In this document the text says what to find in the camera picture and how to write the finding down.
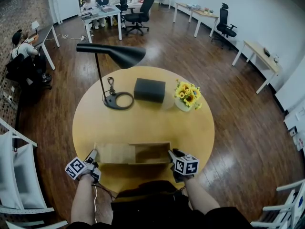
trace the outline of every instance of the brick wall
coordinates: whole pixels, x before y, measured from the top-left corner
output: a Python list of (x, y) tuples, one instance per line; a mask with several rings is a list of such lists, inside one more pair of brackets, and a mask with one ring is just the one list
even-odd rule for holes
[[(33, 21), (38, 21), (41, 27), (52, 23), (48, 0), (0, 0), (0, 118), (12, 127), (15, 127), (20, 89), (18, 84), (5, 78), (5, 65), (10, 60), (13, 34), (22, 29), (31, 35)], [(8, 103), (7, 94), (13, 97), (13, 103)]]

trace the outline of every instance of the round wooden table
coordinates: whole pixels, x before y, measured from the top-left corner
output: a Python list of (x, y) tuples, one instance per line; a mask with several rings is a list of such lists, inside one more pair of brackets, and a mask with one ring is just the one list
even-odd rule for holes
[[(73, 142), (77, 156), (84, 160), (94, 149), (94, 143), (150, 143), (171, 142), (178, 148), (200, 160), (200, 170), (207, 163), (214, 144), (214, 121), (206, 100), (199, 110), (179, 110), (174, 104), (176, 79), (187, 81), (179, 75), (155, 67), (135, 66), (118, 70), (102, 78), (105, 90), (109, 89), (107, 77), (114, 78), (114, 89), (133, 94), (137, 78), (166, 82), (163, 104), (135, 100), (128, 110), (113, 110), (102, 102), (102, 87), (97, 81), (82, 97), (73, 120)], [(118, 104), (126, 104), (128, 97), (122, 96)], [(168, 180), (176, 184), (172, 165), (118, 165), (99, 164), (102, 172), (101, 184), (120, 192), (136, 188), (152, 180)]]

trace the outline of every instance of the white chair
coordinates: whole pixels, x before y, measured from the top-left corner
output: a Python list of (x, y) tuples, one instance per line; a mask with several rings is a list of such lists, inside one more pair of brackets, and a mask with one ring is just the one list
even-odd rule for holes
[(273, 222), (266, 223), (253, 221), (251, 222), (251, 225), (253, 227), (279, 227), (280, 229), (295, 228), (305, 209), (305, 180), (278, 187), (276, 189), (277, 191), (283, 191), (298, 186), (300, 186), (298, 193), (295, 195), (295, 190), (293, 189), (284, 205), (263, 207), (263, 211), (279, 210), (279, 214)]
[[(24, 227), (42, 225), (42, 224), (44, 224), (44, 222), (43, 222), (43, 220), (35, 221), (35, 222), (18, 222), (18, 223), (17, 222), (11, 223), (11, 222), (6, 221), (6, 224), (9, 227), (9, 229), (24, 229)], [(65, 226), (67, 224), (68, 224), (68, 222), (64, 220), (64, 221), (58, 222), (58, 223), (50, 225), (50, 226), (39, 227), (39, 229), (57, 229), (57, 228)]]

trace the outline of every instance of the white cable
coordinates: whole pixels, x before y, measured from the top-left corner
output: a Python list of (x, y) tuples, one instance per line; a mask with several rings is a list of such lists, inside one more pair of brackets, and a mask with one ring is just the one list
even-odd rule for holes
[(94, 198), (94, 220), (95, 220), (95, 223), (97, 223), (96, 218), (95, 218), (95, 212), (96, 212), (95, 200), (96, 200), (96, 198), (97, 198), (97, 189), (96, 189), (96, 186), (94, 186), (94, 188), (95, 188), (95, 198)]
[(74, 40), (80, 40), (83, 36), (81, 36), (80, 38), (71, 38), (71, 37), (68, 37), (69, 35), (63, 35), (62, 33), (61, 34), (58, 34), (56, 37), (58, 37), (59, 35), (61, 35), (61, 38), (62, 39), (74, 39)]

